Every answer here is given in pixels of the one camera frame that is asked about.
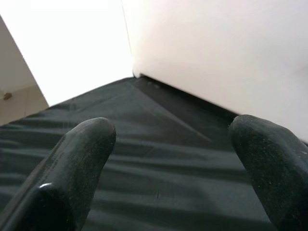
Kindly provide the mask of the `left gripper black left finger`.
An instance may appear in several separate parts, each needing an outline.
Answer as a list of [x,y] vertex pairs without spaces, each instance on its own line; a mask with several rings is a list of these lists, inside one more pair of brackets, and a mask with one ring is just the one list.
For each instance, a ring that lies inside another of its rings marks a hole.
[[81,230],[115,142],[116,129],[103,117],[63,135],[2,211],[1,230]]

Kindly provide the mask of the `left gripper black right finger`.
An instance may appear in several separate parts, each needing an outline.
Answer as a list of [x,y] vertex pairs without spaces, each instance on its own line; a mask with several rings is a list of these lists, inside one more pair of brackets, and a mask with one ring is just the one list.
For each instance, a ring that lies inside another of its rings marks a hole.
[[252,115],[229,126],[232,145],[272,224],[308,229],[308,147],[289,129]]

